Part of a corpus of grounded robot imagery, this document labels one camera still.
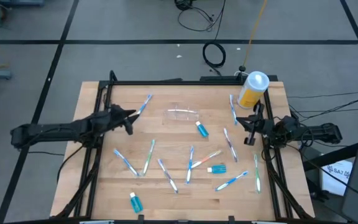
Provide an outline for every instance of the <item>label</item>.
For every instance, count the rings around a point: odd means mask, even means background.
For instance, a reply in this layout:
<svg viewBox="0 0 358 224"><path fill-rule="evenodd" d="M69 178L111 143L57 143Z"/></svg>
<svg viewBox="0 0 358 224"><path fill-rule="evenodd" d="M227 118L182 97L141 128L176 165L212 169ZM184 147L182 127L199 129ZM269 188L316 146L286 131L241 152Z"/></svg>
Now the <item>label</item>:
<svg viewBox="0 0 358 224"><path fill-rule="evenodd" d="M241 100L239 101L239 104L240 106L251 108L255 106L260 96L262 96L263 94L264 94L263 92L256 92L248 89L242 96Z"/></svg>

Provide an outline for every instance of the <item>toothbrush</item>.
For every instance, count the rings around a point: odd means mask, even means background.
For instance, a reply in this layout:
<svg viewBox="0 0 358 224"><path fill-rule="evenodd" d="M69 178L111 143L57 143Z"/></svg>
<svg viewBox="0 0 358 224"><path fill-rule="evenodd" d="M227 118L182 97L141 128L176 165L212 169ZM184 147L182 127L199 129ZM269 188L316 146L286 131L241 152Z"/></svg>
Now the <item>toothbrush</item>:
<svg viewBox="0 0 358 224"><path fill-rule="evenodd" d="M178 193L178 188L175 185L175 183L173 182L171 176L169 175L168 171L165 169L164 165L162 164L162 160L159 159L158 160L158 164L160 164L160 167L162 168L162 170L164 171L165 176L167 177L167 179L169 180L169 183L171 184L173 190L175 191L175 194Z"/></svg>
<svg viewBox="0 0 358 224"><path fill-rule="evenodd" d="M191 163L193 162L193 153L194 153L194 147L191 146L191 149L190 149L189 168L188 168L188 170L187 170L187 175L186 175L186 184L189 184L189 183L190 183Z"/></svg>
<svg viewBox="0 0 358 224"><path fill-rule="evenodd" d="M125 164L128 166L129 170L132 171L132 173L134 173L137 177L139 176L136 170L129 164L128 160L123 155L121 155L121 153L119 153L117 149L114 149L114 153L125 162Z"/></svg>
<svg viewBox="0 0 358 224"><path fill-rule="evenodd" d="M234 158L234 162L237 162L238 159L237 159L237 153L236 153L236 150L233 148L233 145L231 144L230 142L230 139L229 139L229 136L227 135L227 130L226 128L223 129L223 132L224 132L224 135L226 137L226 141L227 143L229 144L229 147L230 147L230 150L231 150L231 154L233 155L233 158Z"/></svg>
<svg viewBox="0 0 358 224"><path fill-rule="evenodd" d="M259 171L258 171L258 156L254 154L255 161L255 183L256 183L256 191L260 194L260 179L259 179Z"/></svg>
<svg viewBox="0 0 358 224"><path fill-rule="evenodd" d="M152 98L152 94L147 95L147 99L144 102L144 104L142 105L142 107L139 109L139 111L136 114L141 114L142 111L144 110L144 108L146 107L146 104L149 102L149 100Z"/></svg>
<svg viewBox="0 0 358 224"><path fill-rule="evenodd" d="M237 116L236 116L236 111L234 110L234 106L233 106L233 95L230 94L230 109L231 109L231 113L233 114L233 118L234 118L234 125L237 125Z"/></svg>
<svg viewBox="0 0 358 224"><path fill-rule="evenodd" d="M207 157L205 157L203 160L195 162L193 165L191 165L191 168L194 169L194 168L198 167L198 166L201 165L203 162L207 161L208 159L210 159L210 158L212 158L212 157L214 157L214 156L219 155L221 152L222 152L222 151L219 150L219 151L216 151L216 152L214 152L214 153L211 153L210 155L208 155Z"/></svg>
<svg viewBox="0 0 358 224"><path fill-rule="evenodd" d="M146 175L147 167L149 166L150 159L152 158L152 152L153 152L153 149L154 149L154 144L155 144L155 140L153 139L152 140L152 146L150 147L149 155L147 156L146 163L144 164L143 173L142 173L143 176Z"/></svg>
<svg viewBox="0 0 358 224"><path fill-rule="evenodd" d="M243 177L245 175L248 174L248 171L244 171L242 174L238 175L237 177L227 181L226 183L220 185L219 187L216 187L215 188L215 191L220 191L222 190L223 188L227 187L228 185L231 185L233 182L235 182L236 180L238 180L240 177Z"/></svg>

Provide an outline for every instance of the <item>wood grain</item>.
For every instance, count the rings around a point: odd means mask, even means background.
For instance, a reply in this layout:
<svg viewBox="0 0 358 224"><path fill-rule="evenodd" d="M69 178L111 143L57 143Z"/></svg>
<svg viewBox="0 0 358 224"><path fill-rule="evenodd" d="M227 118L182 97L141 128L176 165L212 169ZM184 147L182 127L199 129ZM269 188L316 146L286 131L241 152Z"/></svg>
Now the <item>wood grain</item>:
<svg viewBox="0 0 358 224"><path fill-rule="evenodd" d="M82 84L74 119L84 118L92 113L97 86L97 82ZM128 136L123 129L106 133L92 218L137 219L129 201L129 194L135 192L144 206L141 214L148 220L227 220L229 215L234 215L236 220L274 220L265 163L260 158L262 140L257 134L254 146L244 145L247 133L241 125L233 124L229 94L236 95L240 89L240 86L114 86L112 102L124 109L138 110L148 94L153 94L153 98L134 123L132 136ZM283 83L271 83L269 93L274 116L289 114ZM164 111L175 105L198 110L200 121L209 132L209 138L201 137L194 122L165 118ZM252 110L244 110L237 105L235 107L237 116L253 114ZM223 128L227 128L238 153L238 163L232 158ZM117 148L140 172L152 139L156 143L147 175L135 178L123 161L114 155L113 149ZM217 150L222 150L223 153L195 168L191 184L186 185L191 145L195 147L194 161ZM79 144L69 142L66 157L78 147ZM261 194L255 191L255 153L259 156ZM63 168L53 201L52 215L58 213L77 190L84 154L85 150L79 152ZM314 216L299 153L286 147L282 149L282 158L288 188L303 208ZM163 160L178 187L178 194L174 194L157 159ZM220 163L227 166L227 173L207 173L207 167ZM214 191L215 187L245 170L249 171L247 176L226 189ZM85 193L84 205L87 198L88 192ZM284 211L281 194L280 204Z"/></svg>

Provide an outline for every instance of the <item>gray floor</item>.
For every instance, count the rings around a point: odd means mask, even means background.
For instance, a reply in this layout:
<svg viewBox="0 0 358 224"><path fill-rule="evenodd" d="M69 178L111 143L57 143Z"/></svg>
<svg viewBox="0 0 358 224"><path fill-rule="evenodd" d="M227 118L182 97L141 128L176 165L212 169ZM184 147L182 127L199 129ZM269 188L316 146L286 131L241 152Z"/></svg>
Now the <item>gray floor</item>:
<svg viewBox="0 0 358 224"><path fill-rule="evenodd" d="M73 0L49 0L44 7L19 7L0 28L1 40L58 40ZM347 0L358 25L358 1ZM195 2L217 16L221 0ZM262 1L228 0L219 39L248 39ZM212 32L193 32L178 25L179 10L171 0L80 0L68 40L212 39ZM183 22L202 28L204 20L185 12ZM357 40L339 1L269 1L256 39ZM51 84L40 123L65 122L73 117L81 82L107 79L113 69L119 80L198 80L214 75L205 65L202 44L65 45ZM232 75L244 59L246 45L226 44L226 64ZM31 121L57 49L56 45L0 45L0 63L14 76L0 80L0 204L19 153L10 145L9 130ZM211 61L220 53L207 50ZM358 91L358 45L253 45L247 71L278 75L288 96ZM298 110L327 110L358 99L358 95L289 102ZM349 107L358 108L358 103ZM358 111L331 113L305 122L337 124L343 144L358 141ZM333 148L315 146L321 152ZM38 144L34 151L61 152L65 143ZM31 154L26 160L6 222L47 218L62 157ZM317 215L325 215L316 206Z"/></svg>

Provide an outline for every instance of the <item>wooden tabletop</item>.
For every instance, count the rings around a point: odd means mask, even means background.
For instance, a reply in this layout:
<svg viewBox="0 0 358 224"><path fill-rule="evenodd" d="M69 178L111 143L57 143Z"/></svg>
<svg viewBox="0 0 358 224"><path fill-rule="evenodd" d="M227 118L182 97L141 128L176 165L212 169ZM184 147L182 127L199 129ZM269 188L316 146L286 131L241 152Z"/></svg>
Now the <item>wooden tabletop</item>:
<svg viewBox="0 0 358 224"><path fill-rule="evenodd" d="M84 118L93 112L97 86L98 82L82 84L74 119ZM134 123L133 135L128 136L123 128L106 133L92 219L137 219L129 197L131 192L135 192L144 207L140 214L144 214L146 220L227 220L230 215L234 215L236 220L274 220L266 165L260 157L260 135L255 135L254 146L247 146L244 138L248 133L240 124L235 126L233 122L229 95L238 95L240 89L241 86L114 86L111 101L126 110L138 110L148 94L153 94L153 97ZM269 94L273 115L280 118L288 115L283 83L271 83ZM164 117L164 111L173 109L175 105L198 110L209 138L202 138L194 121L175 121ZM238 105L235 108L237 116L253 114L252 110L244 110ZM229 150L223 128L227 128L238 153L237 163ZM113 150L117 148L140 172L153 139L155 147L146 176L135 178ZM217 150L223 153L192 170L191 184L186 185L192 145L195 149L194 161ZM69 142L65 157L79 146ZM305 211L314 216L299 153L290 147L283 148L281 152L288 189ZM261 194L255 191L254 154L259 158ZM62 169L51 215L60 212L78 189L84 156L85 150L80 151ZM178 194L174 193L157 159L163 160L178 187ZM207 167L220 163L227 166L225 174L207 173ZM214 191L215 187L245 170L249 171L247 176L219 192ZM277 192L282 216L285 216L279 188ZM88 192L84 196L82 214L85 213L87 198Z"/></svg>

